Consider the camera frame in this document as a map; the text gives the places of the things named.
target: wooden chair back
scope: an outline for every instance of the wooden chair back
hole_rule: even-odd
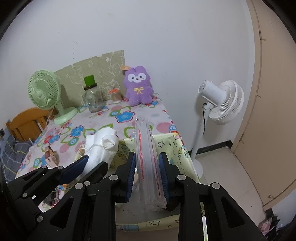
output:
[[[49,112],[47,110],[35,107],[19,113],[11,122],[7,122],[6,126],[10,134],[16,139],[20,141],[31,139],[34,142],[42,132],[38,123],[42,129],[45,129],[48,116]]]

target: plush bunny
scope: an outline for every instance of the plush bunny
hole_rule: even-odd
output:
[[[150,76],[143,66],[126,71],[123,84],[126,87],[126,98],[130,106],[152,102],[151,96],[154,91],[150,84]]]

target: yellow bow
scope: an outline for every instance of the yellow bow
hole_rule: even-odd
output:
[[[143,94],[141,92],[141,90],[143,90],[144,88],[143,87],[140,87],[140,88],[134,88],[134,91],[137,91],[137,94]]]

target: jar lid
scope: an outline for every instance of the jar lid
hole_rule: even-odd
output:
[[[85,82],[86,87],[92,86],[93,84],[96,83],[94,81],[94,76],[93,75],[84,77],[84,82]]]
[[[83,89],[84,90],[89,90],[89,89],[91,89],[91,88],[93,88],[93,87],[96,87],[98,84],[97,83],[94,83],[93,85],[91,85],[91,86],[86,86],[86,87],[84,87]]]
[[[111,94],[111,93],[116,93],[116,92],[119,92],[119,89],[115,89],[115,88],[111,89],[108,93]]]

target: small jar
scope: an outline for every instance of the small jar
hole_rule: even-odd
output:
[[[104,102],[98,84],[94,81],[94,76],[90,75],[84,78],[86,87],[83,95],[83,101],[88,106],[90,112],[98,112],[102,110]]]
[[[108,93],[111,95],[113,104],[118,104],[121,102],[121,93],[119,89],[111,89]]]

